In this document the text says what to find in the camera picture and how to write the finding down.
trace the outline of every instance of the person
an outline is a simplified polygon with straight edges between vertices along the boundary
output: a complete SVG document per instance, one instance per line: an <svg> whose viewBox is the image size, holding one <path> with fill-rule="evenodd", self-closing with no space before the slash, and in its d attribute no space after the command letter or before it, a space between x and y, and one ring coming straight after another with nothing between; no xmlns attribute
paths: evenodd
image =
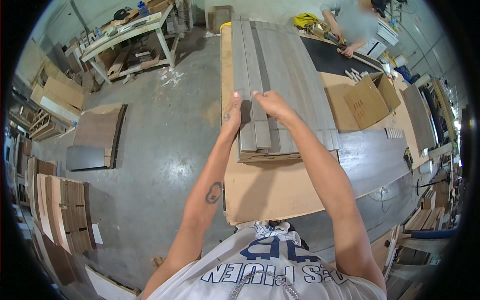
<svg viewBox="0 0 480 300"><path fill-rule="evenodd" d="M371 40L378 31L378 18L385 17L386 0L327 0L320 11L337 39L343 37L352 44L342 54L348 58Z"/></svg>
<svg viewBox="0 0 480 300"><path fill-rule="evenodd" d="M386 299L384 277L373 259L345 171L278 92L255 91L253 96L297 145L333 222L336 269L302 248L288 222L237 225L236 233L201 258L205 231L222 202L228 156L240 127L242 99L233 92L168 256L147 282L142 299Z"/></svg>

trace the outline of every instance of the white table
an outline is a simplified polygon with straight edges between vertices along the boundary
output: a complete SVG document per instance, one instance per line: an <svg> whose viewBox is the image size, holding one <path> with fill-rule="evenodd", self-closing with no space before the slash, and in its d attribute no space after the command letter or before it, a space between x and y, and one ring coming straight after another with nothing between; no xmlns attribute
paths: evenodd
<svg viewBox="0 0 480 300"><path fill-rule="evenodd" d="M108 84L112 84L112 82L109 80L105 70L100 68L100 66L95 61L95 58L94 58L95 55L98 55L100 52L105 51L108 48L110 48L110 47L112 47L112 46L114 46L114 45L116 45L120 42L123 42L123 41L125 41L129 38L132 38L134 36L140 35L140 34L145 33L145 32L155 30L156 35L158 37L158 41L160 42L160 45L162 46L162 49L165 53L166 58L164 60L160 60L158 63L156 63L154 65L149 66L149 68L159 66L159 65L163 65L163 64L169 64L171 67L175 67L175 50L177 48L177 44L178 44L178 40L179 40L178 32L175 36L175 41L173 43L172 49L170 50L168 48L167 41L165 40L165 37L163 36L162 30L161 30L161 27L162 27L163 23L167 19L168 14L170 14L172 9L173 9L173 4L169 5L163 12L154 13L150 16L144 17L142 19L136 20L134 22L128 23L128 24L118 28L119 33L115 34L114 36L104 36L104 37L100 38L99 40L93 42L90 46L88 46L85 49L85 51L82 55L82 61L83 62L87 62L87 61L90 62L90 64L105 79L105 81ZM147 22L145 24L139 25L137 27L128 28L128 27L132 26L133 24L142 22L145 19L147 20ZM125 70L125 71L123 71L119 74L119 77L124 76L124 75L129 74L129 73L139 71L139 70L140 69L137 69L137 68L132 69L132 70Z"/></svg>

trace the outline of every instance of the gray shirt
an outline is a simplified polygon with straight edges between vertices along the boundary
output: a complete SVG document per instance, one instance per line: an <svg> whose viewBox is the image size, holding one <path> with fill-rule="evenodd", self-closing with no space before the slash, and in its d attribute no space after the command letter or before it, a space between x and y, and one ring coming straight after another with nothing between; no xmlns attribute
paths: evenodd
<svg viewBox="0 0 480 300"><path fill-rule="evenodd" d="M358 0L323 0L320 11L335 11L338 29L343 38L352 43L367 42L378 31L378 18L375 14L363 11Z"/></svg>

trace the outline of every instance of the yellow bag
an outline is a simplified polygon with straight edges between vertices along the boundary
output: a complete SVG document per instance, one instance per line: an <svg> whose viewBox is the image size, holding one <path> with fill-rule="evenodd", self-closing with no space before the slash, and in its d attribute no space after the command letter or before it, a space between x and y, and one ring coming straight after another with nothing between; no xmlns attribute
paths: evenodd
<svg viewBox="0 0 480 300"><path fill-rule="evenodd" d="M293 17L293 23L301 28L305 28L305 25L314 21L318 21L317 16L313 13L301 13L298 16Z"/></svg>

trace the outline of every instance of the silver chain necklace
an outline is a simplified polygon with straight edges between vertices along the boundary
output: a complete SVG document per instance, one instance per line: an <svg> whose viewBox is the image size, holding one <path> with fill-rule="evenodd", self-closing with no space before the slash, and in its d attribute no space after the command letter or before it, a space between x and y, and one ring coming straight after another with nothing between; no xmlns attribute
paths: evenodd
<svg viewBox="0 0 480 300"><path fill-rule="evenodd" d="M277 284L281 284L283 288L293 297L295 300L300 300L300 295L298 294L297 290L295 290L293 287L289 286L286 282L284 282L280 276L275 276L273 273L267 272L267 271L254 271L251 273L248 273L245 275L242 280L237 283L233 291L230 293L230 297L228 300L236 300L237 297L239 296L240 290L242 289L243 285L245 285L250 278L257 274L264 274L266 276L272 277Z"/></svg>

